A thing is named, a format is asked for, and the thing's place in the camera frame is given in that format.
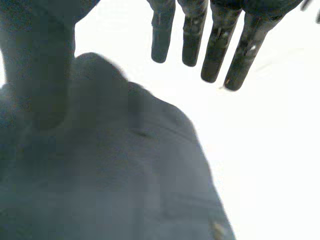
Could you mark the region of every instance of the gloved hand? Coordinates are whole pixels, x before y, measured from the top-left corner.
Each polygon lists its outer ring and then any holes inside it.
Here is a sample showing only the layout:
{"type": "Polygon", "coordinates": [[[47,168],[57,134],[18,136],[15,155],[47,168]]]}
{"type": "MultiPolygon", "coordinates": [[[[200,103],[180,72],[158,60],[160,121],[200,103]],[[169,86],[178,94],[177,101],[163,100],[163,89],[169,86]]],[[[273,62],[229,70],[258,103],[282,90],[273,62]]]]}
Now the gloved hand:
{"type": "MultiPolygon", "coordinates": [[[[147,0],[153,9],[151,57],[164,63],[168,54],[175,0],[147,0]]],[[[197,64],[209,0],[178,0],[185,14],[182,61],[189,67],[197,64]]],[[[244,28],[224,86],[232,91],[241,88],[268,32],[303,0],[210,0],[213,26],[208,41],[201,78],[214,83],[242,10],[244,28]]]]}
{"type": "Polygon", "coordinates": [[[34,127],[58,126],[68,110],[75,24],[100,0],[0,0],[6,82],[34,127]]]}
{"type": "MultiPolygon", "coordinates": [[[[306,10],[307,7],[310,5],[310,3],[311,3],[312,1],[313,1],[313,0],[305,0],[305,1],[303,2],[303,4],[301,5],[301,10],[302,10],[302,11],[306,10]]],[[[317,16],[317,18],[316,18],[316,23],[317,23],[317,24],[320,24],[320,11],[319,11],[318,16],[317,16]]]]}

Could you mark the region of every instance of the hand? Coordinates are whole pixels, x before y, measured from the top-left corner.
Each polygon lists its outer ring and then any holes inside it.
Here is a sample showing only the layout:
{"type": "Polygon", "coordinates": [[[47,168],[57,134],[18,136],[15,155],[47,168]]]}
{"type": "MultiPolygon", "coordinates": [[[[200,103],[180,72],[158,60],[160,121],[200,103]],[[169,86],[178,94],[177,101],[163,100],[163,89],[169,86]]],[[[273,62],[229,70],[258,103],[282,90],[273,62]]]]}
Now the hand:
{"type": "MultiPolygon", "coordinates": [[[[157,63],[167,58],[175,0],[147,0],[153,10],[151,57],[157,63]]],[[[182,62],[197,64],[209,0],[178,0],[185,14],[182,62]]],[[[245,11],[243,32],[224,86],[232,91],[241,88],[268,32],[303,0],[210,0],[213,26],[209,37],[201,78],[214,83],[228,50],[238,18],[245,11]]]]}
{"type": "Polygon", "coordinates": [[[6,82],[38,130],[55,128],[64,120],[75,24],[98,2],[0,0],[6,82]]]}
{"type": "MultiPolygon", "coordinates": [[[[305,1],[303,2],[303,4],[301,5],[301,10],[302,10],[302,11],[305,11],[305,10],[309,7],[309,5],[310,5],[311,2],[312,2],[312,0],[305,0],[305,1]]],[[[319,11],[319,13],[318,13],[318,17],[316,18],[316,23],[317,23],[317,24],[320,24],[320,11],[319,11]]]]}

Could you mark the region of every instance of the glove finger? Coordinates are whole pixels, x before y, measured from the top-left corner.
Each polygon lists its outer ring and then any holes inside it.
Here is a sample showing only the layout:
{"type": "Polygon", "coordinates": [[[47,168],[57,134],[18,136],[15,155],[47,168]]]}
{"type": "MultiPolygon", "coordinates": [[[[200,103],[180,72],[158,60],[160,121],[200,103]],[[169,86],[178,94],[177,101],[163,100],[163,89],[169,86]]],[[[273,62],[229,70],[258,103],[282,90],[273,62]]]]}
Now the glove finger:
{"type": "Polygon", "coordinates": [[[178,0],[185,14],[183,25],[182,62],[194,67],[198,61],[204,32],[208,0],[178,0]]]}
{"type": "Polygon", "coordinates": [[[241,88],[268,32],[283,17],[262,18],[245,14],[240,41],[224,81],[227,89],[237,91],[241,88]]]}
{"type": "Polygon", "coordinates": [[[156,63],[167,59],[175,12],[175,2],[165,11],[153,11],[151,58],[156,63]]]}
{"type": "Polygon", "coordinates": [[[208,41],[201,78],[214,83],[218,77],[242,9],[211,4],[213,26],[208,41]]]}
{"type": "Polygon", "coordinates": [[[316,23],[317,23],[317,24],[320,24],[320,11],[319,11],[319,13],[318,13],[318,17],[316,18],[316,23]]]}
{"type": "Polygon", "coordinates": [[[311,2],[312,2],[312,0],[305,0],[301,5],[301,10],[305,11],[309,7],[311,2]]]}

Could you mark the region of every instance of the white background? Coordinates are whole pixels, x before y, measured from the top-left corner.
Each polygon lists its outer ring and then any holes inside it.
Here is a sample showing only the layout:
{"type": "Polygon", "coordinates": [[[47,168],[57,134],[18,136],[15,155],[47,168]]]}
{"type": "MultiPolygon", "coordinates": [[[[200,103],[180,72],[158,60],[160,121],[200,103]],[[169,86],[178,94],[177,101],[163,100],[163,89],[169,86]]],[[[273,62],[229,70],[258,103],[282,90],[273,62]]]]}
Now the white background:
{"type": "MultiPolygon", "coordinates": [[[[178,4],[167,61],[151,60],[153,12],[146,0],[101,1],[76,25],[75,54],[106,56],[129,81],[192,120],[238,240],[320,239],[318,9],[320,1],[306,12],[297,7],[269,32],[237,92],[220,87],[244,13],[213,84],[200,77],[210,9],[195,67],[182,63],[184,14],[178,4]]],[[[0,85],[4,77],[1,71],[0,85]]]]}

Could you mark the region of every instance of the finger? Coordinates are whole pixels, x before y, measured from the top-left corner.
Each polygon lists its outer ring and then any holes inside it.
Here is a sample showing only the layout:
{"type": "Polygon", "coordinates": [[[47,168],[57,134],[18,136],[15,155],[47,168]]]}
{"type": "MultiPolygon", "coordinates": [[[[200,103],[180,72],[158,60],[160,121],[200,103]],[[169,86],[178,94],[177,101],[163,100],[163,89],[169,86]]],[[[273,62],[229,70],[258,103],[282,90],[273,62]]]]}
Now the finger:
{"type": "Polygon", "coordinates": [[[178,0],[178,2],[185,14],[182,62],[189,67],[194,67],[198,61],[208,11],[208,0],[178,0]]]}
{"type": "Polygon", "coordinates": [[[320,11],[319,11],[319,13],[318,13],[318,17],[316,18],[316,23],[317,23],[317,24],[320,24],[320,11]]]}
{"type": "Polygon", "coordinates": [[[227,89],[237,91],[241,88],[268,32],[283,17],[268,18],[245,14],[243,32],[224,81],[227,89]]]}
{"type": "Polygon", "coordinates": [[[311,1],[312,1],[312,0],[305,0],[305,1],[302,3],[302,5],[301,5],[301,10],[302,10],[302,11],[305,11],[305,10],[309,7],[311,1]]]}
{"type": "Polygon", "coordinates": [[[156,63],[167,59],[173,21],[176,12],[175,0],[148,0],[153,9],[151,58],[156,63]]]}
{"type": "Polygon", "coordinates": [[[231,8],[216,4],[211,4],[211,9],[213,26],[202,65],[201,78],[206,82],[214,83],[218,77],[242,9],[240,7],[231,8]]]}

